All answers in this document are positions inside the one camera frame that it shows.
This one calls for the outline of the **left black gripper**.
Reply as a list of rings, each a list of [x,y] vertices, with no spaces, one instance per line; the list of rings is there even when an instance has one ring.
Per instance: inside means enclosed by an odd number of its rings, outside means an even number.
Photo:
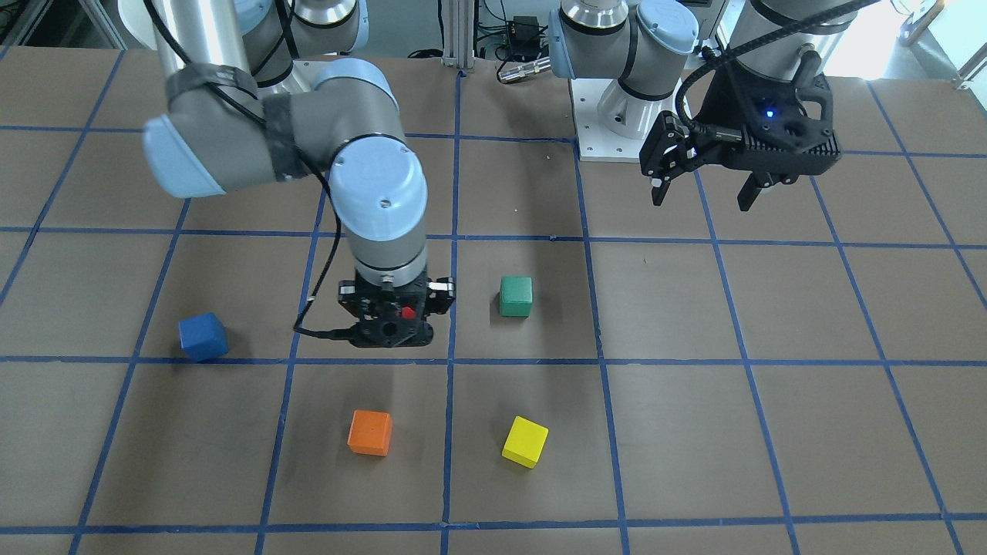
[[[691,131],[670,110],[660,112],[639,150],[639,169],[660,207],[672,180],[702,164],[752,172],[737,194],[748,212],[775,183],[818,176],[842,157],[834,130],[834,98],[820,59],[801,59],[792,81],[764,78],[733,60],[716,70]]]

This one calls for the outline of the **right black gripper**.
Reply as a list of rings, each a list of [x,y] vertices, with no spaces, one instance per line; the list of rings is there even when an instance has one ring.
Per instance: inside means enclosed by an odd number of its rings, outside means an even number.
[[[447,314],[457,298],[453,277],[429,280],[417,275],[402,287],[376,287],[357,275],[340,281],[338,303],[357,319],[349,328],[349,344],[357,348],[423,347],[433,341],[427,315]],[[412,306],[415,320],[402,319],[399,309]]]

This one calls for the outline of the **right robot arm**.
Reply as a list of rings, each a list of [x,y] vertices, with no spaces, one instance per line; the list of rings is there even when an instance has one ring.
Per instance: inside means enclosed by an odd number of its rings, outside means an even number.
[[[355,277],[339,304],[355,324],[294,331],[357,348],[428,345],[430,315],[455,300],[452,278],[427,274],[422,164],[399,104],[372,63],[359,1],[146,1],[168,110],[149,119],[143,150],[177,199],[314,176],[348,236]]]

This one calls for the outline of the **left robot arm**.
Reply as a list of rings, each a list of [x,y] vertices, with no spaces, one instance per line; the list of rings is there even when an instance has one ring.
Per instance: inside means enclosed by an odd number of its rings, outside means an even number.
[[[639,149],[660,205],[673,180],[706,165],[745,171],[748,211],[776,185],[842,159],[824,66],[866,1],[748,1],[726,47],[700,46],[677,1],[563,1],[547,21],[552,71],[613,79],[628,97],[663,103]]]

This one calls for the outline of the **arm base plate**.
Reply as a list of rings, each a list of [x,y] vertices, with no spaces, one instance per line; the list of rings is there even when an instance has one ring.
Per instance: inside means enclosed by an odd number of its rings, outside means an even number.
[[[289,74],[268,91],[271,94],[300,94],[313,90],[330,79],[348,78],[349,74],[336,66],[338,59],[294,61]]]
[[[637,163],[656,117],[674,110],[673,95],[645,101],[629,95],[616,79],[574,79],[570,85],[583,160]]]

